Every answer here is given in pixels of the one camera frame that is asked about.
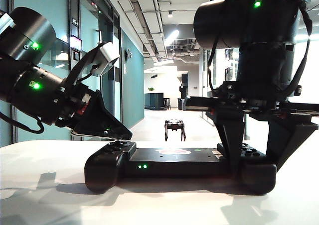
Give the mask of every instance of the table surface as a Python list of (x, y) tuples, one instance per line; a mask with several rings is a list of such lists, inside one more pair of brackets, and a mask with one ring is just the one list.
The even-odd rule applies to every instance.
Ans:
[[(319, 224), (319, 133), (277, 174), (264, 196), (235, 195), (225, 179), (124, 179), (106, 193), (84, 184), (87, 158), (105, 142), (37, 140), (1, 153), (2, 225)], [(137, 142), (138, 147), (214, 147), (195, 142)]]

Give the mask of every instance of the sign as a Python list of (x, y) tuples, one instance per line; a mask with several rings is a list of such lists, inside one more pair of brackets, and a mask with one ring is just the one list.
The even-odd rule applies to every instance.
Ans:
[(76, 36), (71, 35), (70, 47), (78, 52), (82, 52), (82, 40)]
[(79, 26), (79, 21), (76, 20), (75, 18), (72, 18), (72, 24), (73, 24), (74, 26), (78, 27), (78, 26)]

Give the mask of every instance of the black cabinet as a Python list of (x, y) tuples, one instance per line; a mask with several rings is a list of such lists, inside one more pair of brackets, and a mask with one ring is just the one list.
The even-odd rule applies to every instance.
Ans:
[(145, 93), (144, 108), (150, 110), (164, 110), (164, 93)]

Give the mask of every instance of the black cable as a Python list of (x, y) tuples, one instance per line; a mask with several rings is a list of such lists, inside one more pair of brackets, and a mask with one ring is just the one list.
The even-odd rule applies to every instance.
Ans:
[(36, 119), (37, 124), (40, 127), (39, 130), (30, 129), (28, 126), (26, 126), (26, 125), (24, 125), (24, 124), (22, 124), (22, 123), (20, 123), (20, 122), (18, 122), (16, 120), (13, 120), (13, 119), (9, 118), (8, 116), (6, 116), (5, 114), (0, 112), (0, 118), (3, 119), (5, 122), (13, 125), (13, 126), (16, 126), (16, 127), (20, 128), (20, 129), (26, 130), (26, 131), (34, 133), (34, 134), (43, 133), (44, 132), (44, 126), (43, 126), (41, 120), (37, 116), (31, 115), (31, 114), (27, 114), (27, 115), (32, 117), (32, 118), (34, 118), (34, 119)]
[(301, 75), (303, 74), (305, 66), (306, 66), (307, 55), (308, 55), (309, 46), (310, 46), (310, 35), (312, 34), (312, 31), (313, 31), (313, 21), (310, 19), (309, 14), (306, 11), (306, 3), (303, 2), (299, 6), (299, 9), (303, 15), (304, 23), (306, 25), (306, 29), (307, 29), (307, 33), (308, 33), (309, 38), (307, 40), (307, 47), (306, 47), (305, 55), (304, 55), (303, 59), (301, 60), (301, 63), (299, 65), (298, 69), (296, 70), (296, 73), (295, 73), (292, 81), (290, 82), (290, 84), (287, 86), (286, 89), (284, 89), (283, 91), (281, 91), (279, 93), (280, 96), (284, 96), (284, 97), (288, 97), (289, 95), (291, 95), (291, 93), (294, 92), (294, 90), (298, 86)]
[(311, 9), (308, 9), (307, 12), (310, 12), (311, 10), (313, 10), (315, 7), (319, 6), (319, 3), (316, 4), (315, 6), (313, 6)]
[(82, 81), (88, 79), (90, 76), (93, 75), (93, 71), (94, 71), (95, 69), (97, 69), (98, 67), (99, 67), (99, 65), (93, 65), (92, 68), (91, 68), (90, 73), (89, 73), (88, 75), (86, 75), (85, 77), (82, 77), (82, 78), (80, 78), (79, 80), (77, 80), (76, 83), (80, 83), (80, 82), (82, 82)]
[(77, 80), (76, 83), (82, 82), (86, 79), (88, 79), (90, 76), (92, 75), (92, 73), (90, 72), (88, 75), (86, 75), (85, 77), (82, 77), (81, 79)]
[(212, 82), (211, 82), (210, 66), (211, 66), (211, 63), (212, 63), (213, 58), (214, 58), (214, 56), (215, 56), (216, 47), (217, 47), (217, 43), (218, 43), (220, 34), (221, 34), (221, 31), (218, 33), (218, 35), (217, 35), (216, 38), (215, 38), (215, 41), (214, 41), (214, 44), (213, 44), (213, 47), (212, 47), (212, 51), (211, 51), (210, 57), (209, 57), (208, 62), (207, 62), (208, 83), (209, 83), (209, 87), (210, 87), (210, 89), (211, 89), (211, 92), (212, 92), (212, 95), (213, 95), (213, 96), (214, 96), (215, 90), (214, 90), (213, 84), (212, 84)]

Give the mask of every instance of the floor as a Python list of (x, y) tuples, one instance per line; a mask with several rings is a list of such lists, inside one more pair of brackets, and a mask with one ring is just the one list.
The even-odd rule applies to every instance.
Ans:
[[(165, 120), (178, 119), (185, 124), (186, 141), (205, 141), (217, 144), (220, 139), (214, 126), (201, 117), (201, 112), (180, 111), (171, 109), (166, 111), (145, 110), (145, 118), (131, 128), (131, 141), (165, 141)], [(181, 130), (168, 130), (168, 141), (180, 141)]]

